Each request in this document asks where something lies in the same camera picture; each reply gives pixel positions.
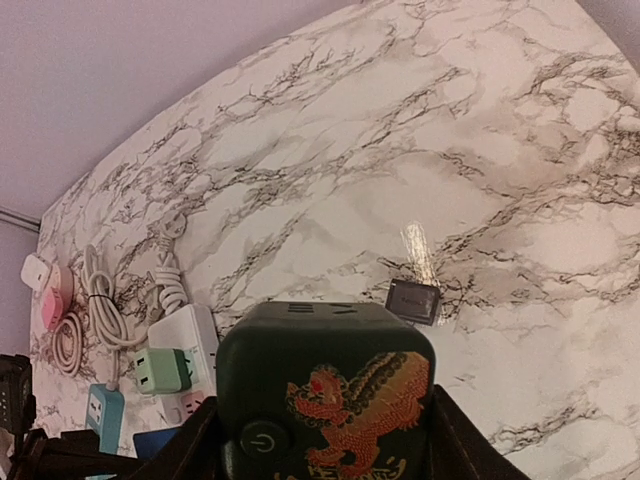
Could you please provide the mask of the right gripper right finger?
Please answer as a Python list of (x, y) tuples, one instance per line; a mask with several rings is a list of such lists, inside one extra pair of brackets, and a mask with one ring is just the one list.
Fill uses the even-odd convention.
[(431, 402), (422, 478), (516, 478), (516, 467), (494, 449), (440, 385), (435, 386)]

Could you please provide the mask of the mint green usb charger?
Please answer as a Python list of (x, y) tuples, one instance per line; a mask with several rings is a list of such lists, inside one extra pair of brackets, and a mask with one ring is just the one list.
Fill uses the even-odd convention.
[(166, 395), (192, 386), (188, 361), (182, 350), (143, 348), (133, 360), (138, 391), (145, 395)]

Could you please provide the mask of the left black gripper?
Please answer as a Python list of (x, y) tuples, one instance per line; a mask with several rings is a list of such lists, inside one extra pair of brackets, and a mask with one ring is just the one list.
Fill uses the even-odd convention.
[(1, 356), (1, 429), (13, 436), (8, 479), (86, 479), (105, 475), (126, 479), (144, 462), (131, 457), (102, 453), (91, 430), (66, 432), (50, 438), (35, 429), (36, 398), (32, 393), (32, 366), (23, 355)]

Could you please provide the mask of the blue cube socket adapter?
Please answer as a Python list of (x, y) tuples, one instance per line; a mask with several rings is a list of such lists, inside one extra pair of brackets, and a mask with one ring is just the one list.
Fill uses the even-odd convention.
[(141, 460), (150, 460), (180, 431), (180, 427), (139, 432), (133, 435), (136, 456)]

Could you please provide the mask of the long white power strip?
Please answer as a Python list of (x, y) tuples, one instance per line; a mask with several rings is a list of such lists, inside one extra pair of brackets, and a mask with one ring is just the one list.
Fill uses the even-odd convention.
[(219, 339), (208, 307), (189, 304), (152, 325), (149, 346), (182, 352), (181, 360), (189, 378), (188, 387), (161, 394), (164, 417), (178, 426), (191, 416), (205, 398), (216, 396), (216, 353)]

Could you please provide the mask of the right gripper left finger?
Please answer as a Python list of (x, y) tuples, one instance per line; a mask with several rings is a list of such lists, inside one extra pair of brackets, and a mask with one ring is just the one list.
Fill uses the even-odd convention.
[(224, 433), (216, 397), (207, 397), (150, 461), (120, 479), (224, 479)]

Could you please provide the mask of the small black plug adapter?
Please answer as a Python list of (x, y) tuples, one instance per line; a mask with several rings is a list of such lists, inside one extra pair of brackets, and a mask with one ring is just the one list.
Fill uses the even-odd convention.
[(393, 279), (385, 308), (397, 317), (418, 324), (433, 326), (439, 316), (440, 289), (434, 285)]

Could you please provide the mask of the dark green dragon cube adapter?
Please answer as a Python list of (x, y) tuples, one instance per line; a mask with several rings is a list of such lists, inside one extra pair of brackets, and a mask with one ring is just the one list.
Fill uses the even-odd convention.
[(229, 479), (416, 479), (436, 357), (375, 303), (264, 302), (216, 355)]

